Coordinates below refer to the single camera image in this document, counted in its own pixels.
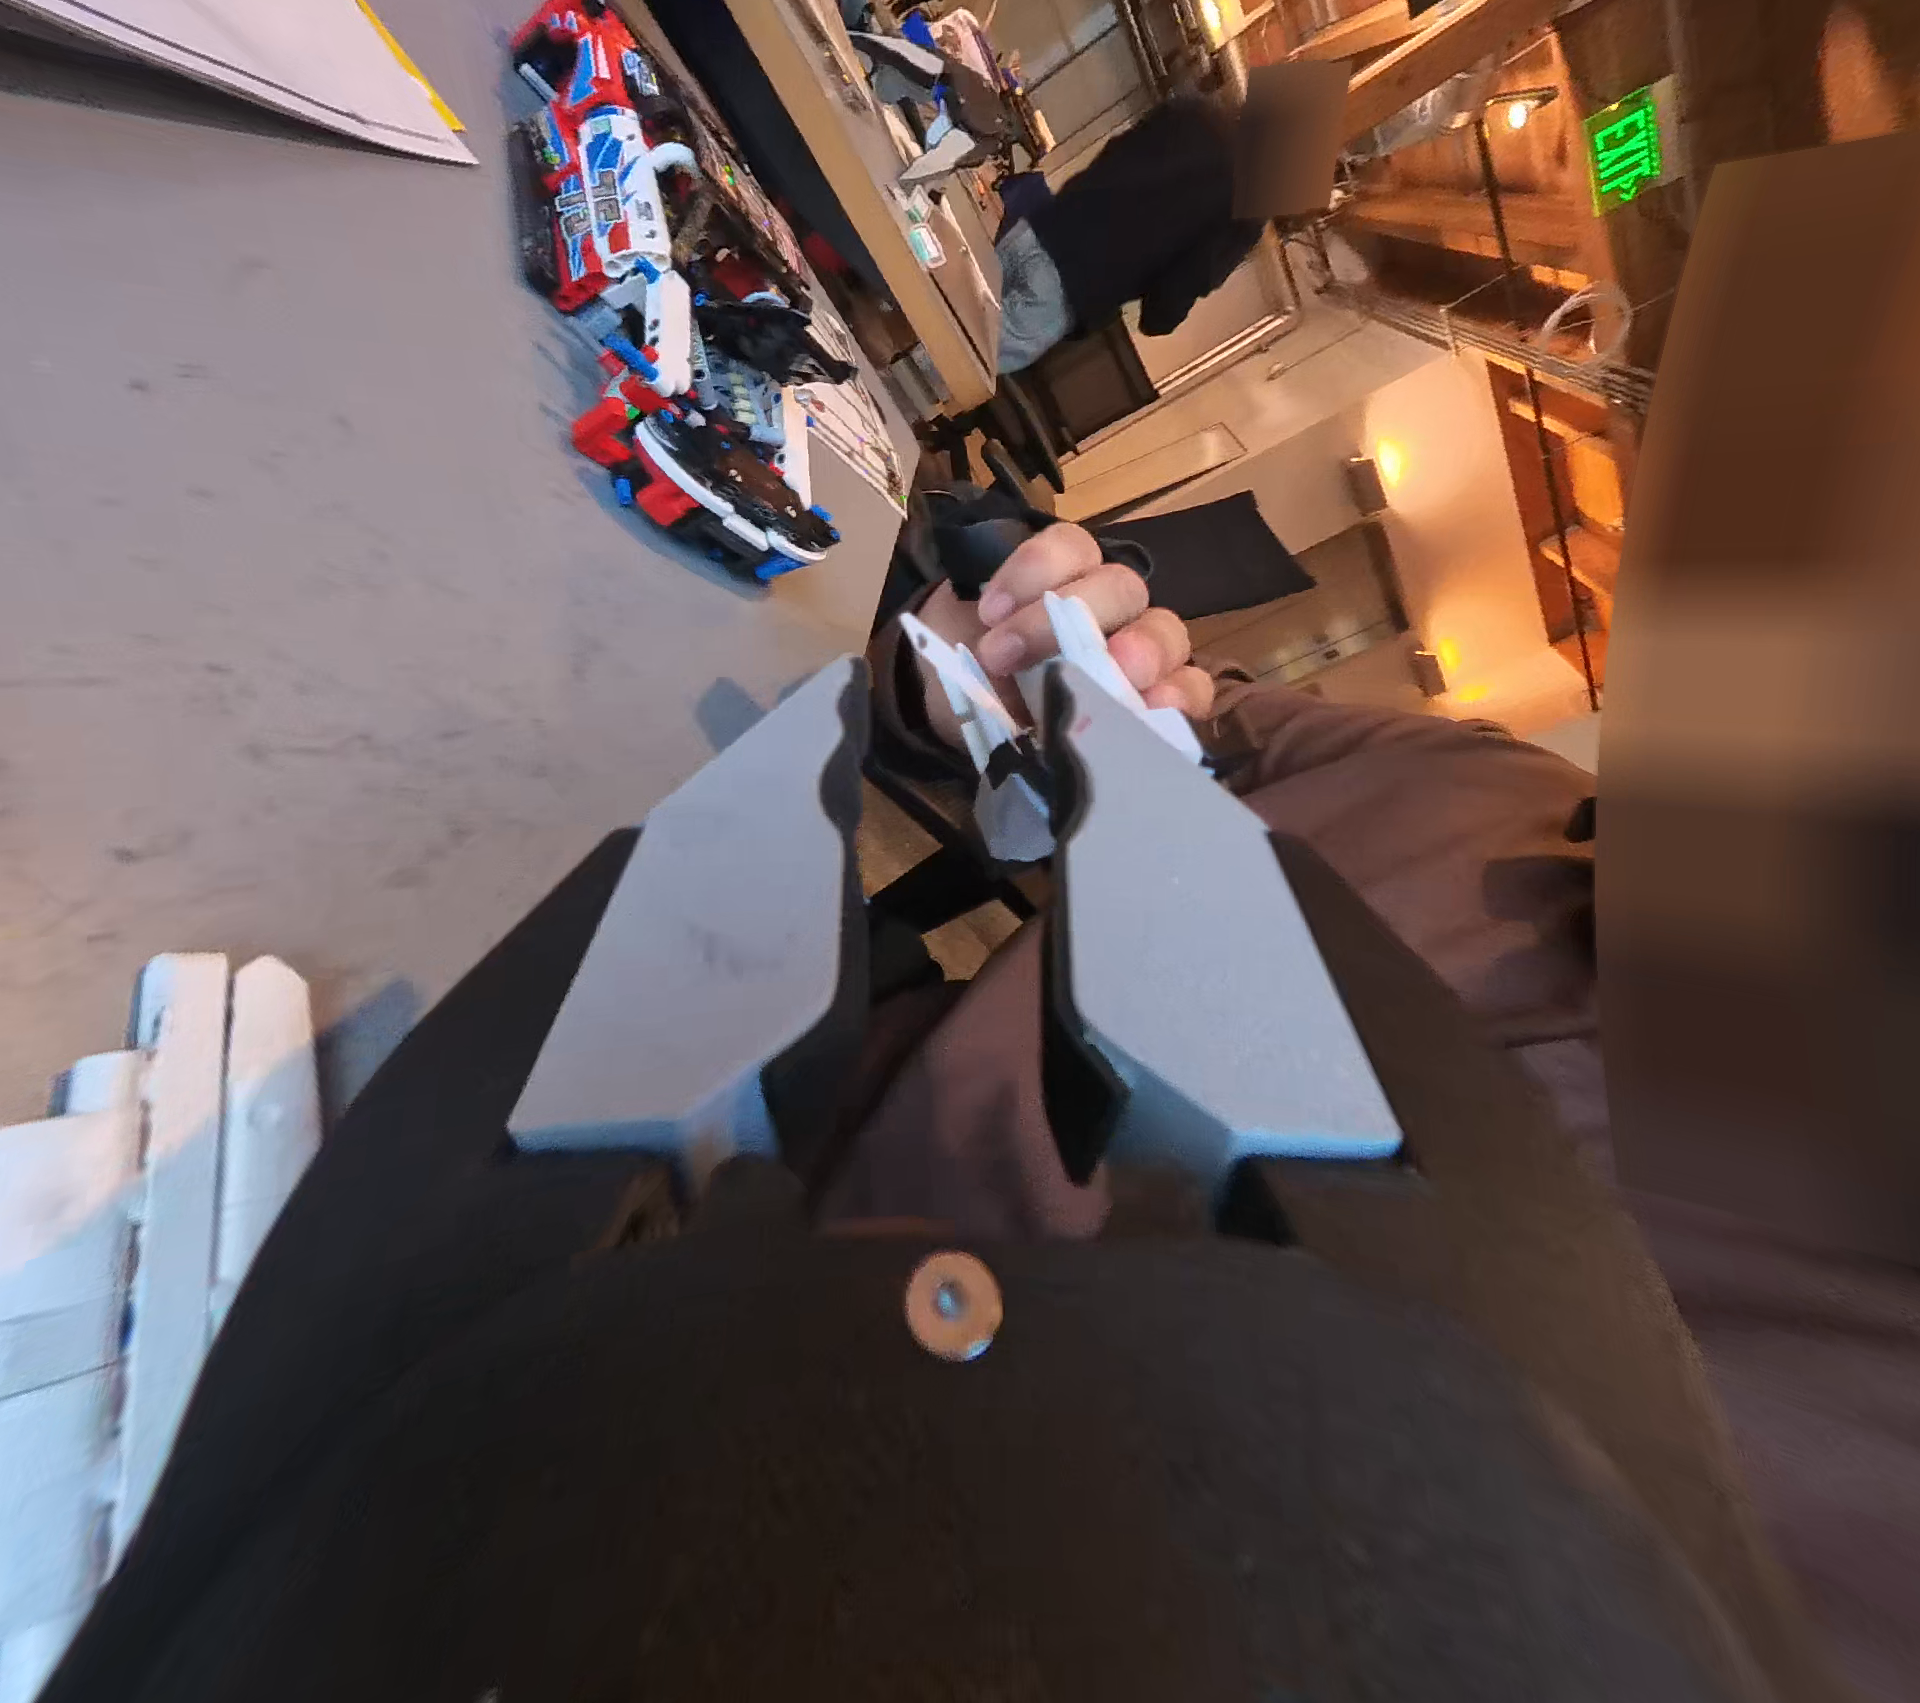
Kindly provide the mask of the grey double door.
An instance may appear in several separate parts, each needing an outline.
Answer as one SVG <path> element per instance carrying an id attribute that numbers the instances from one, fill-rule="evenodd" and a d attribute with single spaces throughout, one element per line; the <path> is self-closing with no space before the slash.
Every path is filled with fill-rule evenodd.
<path id="1" fill-rule="evenodd" d="M 1358 522 L 1298 558 L 1307 590 L 1252 611 L 1221 651 L 1254 679 L 1304 685 L 1374 649 L 1399 647 L 1410 629 L 1385 530 Z"/>

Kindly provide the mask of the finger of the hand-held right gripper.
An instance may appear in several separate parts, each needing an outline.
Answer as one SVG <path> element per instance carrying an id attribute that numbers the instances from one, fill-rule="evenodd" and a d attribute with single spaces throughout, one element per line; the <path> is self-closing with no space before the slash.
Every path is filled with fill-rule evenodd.
<path id="1" fill-rule="evenodd" d="M 915 665 L 935 683 L 972 775 L 1040 777 L 1042 755 L 1032 731 L 1005 707 L 972 651 L 948 641 L 912 611 L 900 613 L 897 627 Z"/>
<path id="2" fill-rule="evenodd" d="M 1053 657 L 1042 667 L 1042 745 L 1047 761 L 1081 773 L 1207 773 L 1187 719 L 1148 707 L 1116 663 L 1085 603 L 1042 598 Z"/>

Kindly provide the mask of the white curved toy beam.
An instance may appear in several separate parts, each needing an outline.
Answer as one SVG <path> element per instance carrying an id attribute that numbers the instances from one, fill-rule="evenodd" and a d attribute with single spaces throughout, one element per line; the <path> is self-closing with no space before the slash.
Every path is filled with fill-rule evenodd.
<path id="1" fill-rule="evenodd" d="M 275 955 L 230 983 L 206 1331 L 218 1335 L 252 1261 L 321 1141 L 307 981 Z"/>

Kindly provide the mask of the thick wooden beam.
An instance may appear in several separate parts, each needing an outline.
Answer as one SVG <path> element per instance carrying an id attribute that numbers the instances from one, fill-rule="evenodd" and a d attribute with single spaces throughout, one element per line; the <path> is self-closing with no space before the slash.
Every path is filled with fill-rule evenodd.
<path id="1" fill-rule="evenodd" d="M 1567 0 L 1445 0 L 1347 82 L 1339 138 L 1375 132 L 1429 90 L 1486 58 L 1499 64 L 1518 42 L 1547 28 Z"/>

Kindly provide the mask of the toy race car model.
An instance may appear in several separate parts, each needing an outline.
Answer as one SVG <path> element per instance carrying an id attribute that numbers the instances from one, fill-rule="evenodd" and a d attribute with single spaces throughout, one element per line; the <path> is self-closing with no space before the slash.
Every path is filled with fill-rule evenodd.
<path id="1" fill-rule="evenodd" d="M 618 508 L 759 588 L 839 544 L 803 390 L 856 394 L 803 258 L 713 114 L 609 0 L 544 0 L 509 44 L 519 272 L 604 378 L 570 442 Z"/>

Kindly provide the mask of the black panel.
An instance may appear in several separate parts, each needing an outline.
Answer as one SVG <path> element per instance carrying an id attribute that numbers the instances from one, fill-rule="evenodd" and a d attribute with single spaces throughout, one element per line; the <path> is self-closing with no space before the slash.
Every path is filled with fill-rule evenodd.
<path id="1" fill-rule="evenodd" d="M 1150 605 L 1185 621 L 1257 611 L 1315 586 L 1246 490 L 1111 526 L 1094 542 L 1143 578 Z"/>

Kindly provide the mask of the green lit sign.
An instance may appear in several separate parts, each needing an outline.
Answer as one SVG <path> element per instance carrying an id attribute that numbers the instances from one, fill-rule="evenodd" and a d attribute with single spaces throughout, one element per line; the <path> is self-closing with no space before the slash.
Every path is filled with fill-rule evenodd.
<path id="1" fill-rule="evenodd" d="M 1603 220 L 1676 180 L 1670 78 L 1630 90 L 1580 124 L 1592 214 Z"/>

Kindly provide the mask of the grey desk with beige edge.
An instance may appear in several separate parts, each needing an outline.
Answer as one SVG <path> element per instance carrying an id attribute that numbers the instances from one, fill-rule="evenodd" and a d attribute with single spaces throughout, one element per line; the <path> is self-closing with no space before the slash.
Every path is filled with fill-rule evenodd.
<path id="1" fill-rule="evenodd" d="M 1000 272 L 994 224 L 969 176 L 901 180 L 904 122 L 874 98 L 846 28 L 814 0 L 683 0 L 683 32 L 759 184 L 897 310 L 926 394 L 946 416 L 995 392 Z M 904 214 L 935 226 L 946 264 L 924 272 Z"/>

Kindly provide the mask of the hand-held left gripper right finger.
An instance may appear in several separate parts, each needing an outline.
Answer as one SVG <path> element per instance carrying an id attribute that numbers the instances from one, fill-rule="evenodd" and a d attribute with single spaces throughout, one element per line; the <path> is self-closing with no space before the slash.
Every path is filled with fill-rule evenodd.
<path id="1" fill-rule="evenodd" d="M 1257 815 L 1083 667 L 1042 683 L 1042 1107 L 1105 1165 L 1387 1163 L 1404 1131 Z"/>

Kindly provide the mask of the black office chair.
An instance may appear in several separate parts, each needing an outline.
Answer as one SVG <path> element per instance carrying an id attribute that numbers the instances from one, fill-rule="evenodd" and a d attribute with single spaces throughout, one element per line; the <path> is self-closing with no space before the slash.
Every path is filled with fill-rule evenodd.
<path id="1" fill-rule="evenodd" d="M 1060 496 L 1064 462 L 1156 396 L 1133 334 L 1118 318 L 1055 344 L 1026 372 L 1001 376 L 984 404 L 915 424 L 915 438 L 960 482 L 978 480 L 980 466 L 980 482 L 1005 470 L 1023 486 Z"/>

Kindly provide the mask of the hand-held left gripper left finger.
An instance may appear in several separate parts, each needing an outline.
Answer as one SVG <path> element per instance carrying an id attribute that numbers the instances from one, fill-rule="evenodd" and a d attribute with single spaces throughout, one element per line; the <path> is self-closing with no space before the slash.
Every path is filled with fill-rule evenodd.
<path id="1" fill-rule="evenodd" d="M 870 675 L 833 659 L 646 815 L 507 1115 L 526 1151 L 803 1155 L 862 1041 Z"/>

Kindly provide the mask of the white hinged brick assembly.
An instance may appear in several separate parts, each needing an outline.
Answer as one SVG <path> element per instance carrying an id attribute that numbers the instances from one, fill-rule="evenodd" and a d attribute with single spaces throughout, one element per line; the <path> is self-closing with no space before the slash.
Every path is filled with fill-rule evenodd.
<path id="1" fill-rule="evenodd" d="M 163 953 L 129 1037 L 2 1133 L 2 1695 L 35 1699 L 119 1569 L 209 1343 L 232 969 Z"/>

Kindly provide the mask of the person's right hand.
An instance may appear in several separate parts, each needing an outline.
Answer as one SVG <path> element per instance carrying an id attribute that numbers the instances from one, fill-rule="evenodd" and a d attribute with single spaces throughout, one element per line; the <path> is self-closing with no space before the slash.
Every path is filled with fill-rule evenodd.
<path id="1" fill-rule="evenodd" d="M 1150 602 L 1131 568 L 1104 556 L 1076 524 L 1053 524 L 1026 538 L 961 603 L 963 643 L 995 685 L 1026 701 L 1023 679 L 1060 651 L 1047 598 L 1089 611 L 1107 657 L 1145 707 L 1205 719 L 1216 701 L 1212 675 L 1193 661 L 1187 625 Z"/>

